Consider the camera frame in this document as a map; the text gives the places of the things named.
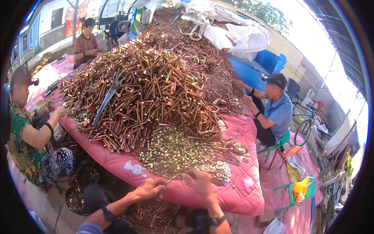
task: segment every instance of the bicycle wheel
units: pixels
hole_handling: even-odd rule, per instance
[[[311,131],[312,131],[312,123],[309,121],[309,119],[304,120],[299,125],[299,127],[297,128],[295,132],[294,144],[297,146],[303,146],[308,140]],[[296,141],[298,135],[304,139],[304,141],[301,144],[297,143]]]

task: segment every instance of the green floral shirt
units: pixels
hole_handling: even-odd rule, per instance
[[[37,150],[22,140],[22,131],[27,124],[31,124],[31,115],[25,108],[20,108],[14,102],[11,108],[12,123],[10,127],[10,155],[19,171],[34,185],[42,182],[39,175],[40,160],[45,153]]]

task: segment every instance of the green chair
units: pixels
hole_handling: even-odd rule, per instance
[[[288,188],[288,196],[289,196],[289,203],[290,203],[289,206],[277,209],[277,210],[275,210],[275,212],[280,211],[280,210],[284,210],[284,209],[288,209],[288,208],[296,205],[296,200],[295,200],[294,192],[293,192],[293,189],[292,189],[293,186],[294,186],[294,182],[274,189],[274,191],[276,191],[276,190],[281,189],[281,188]],[[308,198],[314,196],[315,194],[316,194],[316,180],[313,177],[313,182],[308,186],[308,190],[306,191],[304,199],[308,199]]]
[[[262,153],[267,152],[265,162],[269,159],[270,152],[273,150],[277,150],[279,147],[283,146],[287,141],[289,141],[289,131],[287,130],[286,134],[283,136],[283,138],[279,141],[278,144],[275,144],[273,146],[264,146],[265,149],[261,150],[257,153],[257,156],[259,156]]]

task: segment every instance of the red poster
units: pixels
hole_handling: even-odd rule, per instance
[[[74,8],[71,6],[66,10],[66,29],[65,29],[65,38],[71,37],[73,35],[73,15]],[[87,0],[78,8],[77,12],[77,23],[75,33],[81,33],[82,23],[80,19],[86,17],[87,15]]]

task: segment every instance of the scooter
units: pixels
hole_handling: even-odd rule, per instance
[[[105,25],[104,34],[107,40],[107,48],[112,50],[119,45],[118,38],[130,31],[130,21],[128,20],[128,12],[125,13],[124,11],[119,11],[115,17],[103,18],[103,9],[105,9],[108,1],[106,0],[101,7],[98,23],[99,27]]]

